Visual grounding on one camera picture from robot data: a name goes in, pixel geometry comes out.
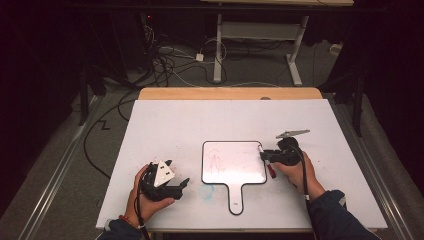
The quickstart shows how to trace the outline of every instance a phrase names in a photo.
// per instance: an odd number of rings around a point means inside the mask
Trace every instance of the dark background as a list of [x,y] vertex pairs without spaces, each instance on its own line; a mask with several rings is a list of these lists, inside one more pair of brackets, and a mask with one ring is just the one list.
[[[340,18],[335,21],[335,16],[328,15],[311,17],[304,40],[309,45],[323,39],[333,43],[344,40],[343,51],[329,82],[336,81],[353,67],[362,66],[365,93],[376,116],[399,159],[423,192],[420,148],[424,142],[424,26],[418,1],[395,0],[392,3],[384,14],[361,15],[356,20]],[[134,49],[143,50],[143,46],[133,45],[139,42],[139,36],[132,31],[131,24],[127,24],[132,22],[131,17],[116,14],[93,17],[95,28],[103,29],[100,32],[104,36],[100,38],[105,48],[102,49],[96,36],[90,33],[86,19],[69,14],[61,4],[44,0],[30,4],[2,1],[0,5],[1,214],[50,135],[71,113],[70,104],[79,91],[81,64],[98,61],[106,68],[113,65],[116,72],[123,73],[143,61],[131,55]],[[356,1],[355,4],[381,7],[387,3]],[[216,31],[216,18],[210,14],[167,13],[153,17],[155,30],[194,45],[202,44]],[[114,21],[119,36],[104,41],[112,34],[110,27]],[[85,40],[76,47],[75,41],[81,39]],[[82,55],[84,49],[92,52]],[[104,51],[112,56],[112,64],[99,60],[104,59]],[[337,80],[328,91],[344,95],[342,102],[348,102],[355,91],[355,82],[355,78]]]

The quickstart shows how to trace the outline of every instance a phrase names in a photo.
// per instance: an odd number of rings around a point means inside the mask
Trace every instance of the white desk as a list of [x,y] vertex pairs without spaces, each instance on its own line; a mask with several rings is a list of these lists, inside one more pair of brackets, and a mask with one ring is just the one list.
[[[353,0],[204,0],[207,2],[225,3],[249,3],[249,4],[278,4],[293,6],[352,6]],[[302,43],[303,34],[306,30],[309,16],[303,16],[300,24],[273,24],[273,23],[243,23],[225,22],[222,15],[218,14],[216,34],[216,56],[214,67],[214,82],[221,82],[222,69],[222,38],[249,38],[271,40],[294,40],[293,51],[286,55],[287,64],[295,86],[302,86],[299,72],[296,67],[296,56]]]
[[311,157],[325,188],[344,191],[348,209],[366,227],[387,228],[331,107],[323,99],[137,101],[96,227],[102,228],[107,219],[125,211],[134,175],[144,164],[172,159],[175,182],[186,177],[190,182],[181,200],[149,221],[150,231],[310,231],[302,196],[281,174],[262,185],[244,186],[244,211],[238,216],[228,210],[225,186],[201,181],[205,141],[256,140],[265,149],[276,148],[275,136],[293,129],[311,130],[297,140]]

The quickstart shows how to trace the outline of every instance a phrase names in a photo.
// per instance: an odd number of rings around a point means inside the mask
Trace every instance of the blue sleeve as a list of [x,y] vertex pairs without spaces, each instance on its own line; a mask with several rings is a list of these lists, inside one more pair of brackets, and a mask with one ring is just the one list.
[[140,240],[143,234],[123,220],[117,219],[106,223],[104,231],[96,240]]
[[341,204],[344,193],[327,191],[311,204],[311,217],[323,240],[380,239]]

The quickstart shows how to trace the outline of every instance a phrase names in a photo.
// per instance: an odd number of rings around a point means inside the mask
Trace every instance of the floor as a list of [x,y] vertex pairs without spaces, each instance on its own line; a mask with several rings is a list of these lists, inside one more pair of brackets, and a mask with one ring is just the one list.
[[[284,56],[290,52],[290,42],[229,42],[223,64],[224,83],[211,84],[213,67],[208,63],[191,63],[198,49],[185,45],[167,45],[160,51],[167,55],[172,72],[163,72],[160,63],[154,75],[140,83],[147,87],[293,87]],[[331,44],[322,42],[312,47],[302,46],[296,64],[305,87],[324,83],[337,57],[328,52]],[[211,51],[204,50],[204,62],[213,61]],[[143,73],[129,71],[135,81]],[[120,143],[130,117],[137,91],[129,91],[110,79],[105,79],[107,94],[93,97],[90,115],[84,126],[78,126],[79,100],[74,112],[51,137],[34,164],[21,189],[0,220],[0,239],[94,239],[100,233],[95,223],[107,190],[108,179],[119,153]],[[377,234],[383,239],[420,239],[424,235],[424,201],[407,171],[396,157],[384,131],[364,96],[362,134],[358,138],[351,127],[352,106],[332,102],[325,94],[364,172],[380,210],[389,225]],[[310,236],[276,235],[272,238],[310,239]],[[157,239],[208,239],[204,235],[158,234]],[[221,235],[220,239],[263,239],[263,235]]]

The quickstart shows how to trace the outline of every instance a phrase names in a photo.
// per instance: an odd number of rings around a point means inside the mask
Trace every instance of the gray carpet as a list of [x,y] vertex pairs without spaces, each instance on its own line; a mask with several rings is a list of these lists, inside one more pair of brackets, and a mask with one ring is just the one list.
[[[241,86],[269,87],[264,84],[266,83],[292,87],[293,84],[284,60],[284,54],[290,52],[290,47],[290,43],[283,43],[278,47],[278,51],[264,50],[252,53],[247,58],[238,61],[231,60],[231,58],[240,57],[243,52],[229,54],[228,59],[224,60],[227,82],[223,85],[244,84]],[[336,60],[335,56],[328,53],[329,47],[329,43],[323,42],[314,47],[303,46],[301,48],[296,63],[304,86],[318,86],[327,79]],[[191,56],[196,53],[196,51],[183,46],[180,46],[179,49]],[[173,59],[179,65],[189,61],[181,58]],[[208,79],[211,80],[212,66],[207,64],[202,64],[202,66],[206,67]],[[178,72],[183,69],[176,68],[174,71]],[[135,71],[130,72],[130,75],[134,79],[139,76]],[[152,82],[152,78],[145,81],[146,84]],[[21,239],[95,239],[98,236],[100,231],[95,229],[95,224],[109,180],[87,161],[84,155],[83,140],[94,121],[112,106],[118,104],[128,92],[127,89],[116,86],[113,81],[107,80],[106,83],[108,88],[106,96],[95,98],[91,104],[89,122],[82,127],[78,126],[79,105],[78,99],[76,99],[75,112],[51,137],[50,142],[0,220],[0,239],[18,239],[24,229],[26,231]],[[186,87],[187,84],[212,86],[206,82],[204,70],[198,67],[181,72],[179,77],[173,75],[169,78],[169,86]],[[126,99],[135,99],[137,96],[138,93],[133,92]],[[325,95],[325,97],[332,103],[331,94]],[[130,116],[131,106],[132,103],[122,106],[122,113],[127,118]],[[424,236],[422,195],[391,148],[384,131],[374,117],[366,96],[364,97],[361,122],[362,138],[358,138],[352,130],[351,106],[334,103],[332,106],[389,225],[388,229],[380,230],[377,234],[387,240],[420,239]],[[127,121],[118,114],[117,109],[112,110],[102,120],[106,120],[105,125],[97,123],[93,127],[87,138],[86,149],[93,163],[110,175]],[[55,172],[58,166],[63,171],[62,175]],[[52,182],[52,176],[64,177],[55,178],[55,181]],[[52,201],[47,202],[42,208],[37,204],[46,187],[52,190],[51,196],[48,198]],[[34,209],[41,214],[35,214],[31,218]],[[34,221],[34,216],[38,215],[40,216],[39,221]],[[253,239],[251,237],[221,235],[220,239]],[[157,238],[182,239],[181,236],[172,234],[159,234]],[[199,238],[205,239],[205,236],[185,236],[185,239]],[[308,236],[306,238],[294,236],[293,238],[293,236],[279,234],[272,238],[308,239]]]

